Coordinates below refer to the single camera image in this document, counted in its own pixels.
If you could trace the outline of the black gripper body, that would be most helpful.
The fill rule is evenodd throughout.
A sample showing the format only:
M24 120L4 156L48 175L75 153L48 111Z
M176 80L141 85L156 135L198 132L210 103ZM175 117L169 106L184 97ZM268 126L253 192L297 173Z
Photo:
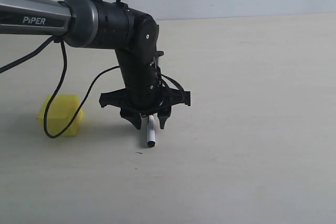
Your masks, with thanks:
M127 89L102 93L101 107L111 105L140 114L155 114L177 104L191 105L191 93L178 89L162 87L147 93L136 94Z

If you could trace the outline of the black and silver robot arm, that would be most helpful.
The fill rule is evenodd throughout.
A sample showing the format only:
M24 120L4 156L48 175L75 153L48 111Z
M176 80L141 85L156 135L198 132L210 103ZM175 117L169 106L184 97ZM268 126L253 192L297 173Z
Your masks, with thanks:
M124 88L102 93L99 103L119 108L136 129L152 114L164 128L172 106L191 103L190 92L179 83L168 87L158 65L164 54L156 46L158 24L121 0L1 0L1 33L48 35L74 48L114 50Z

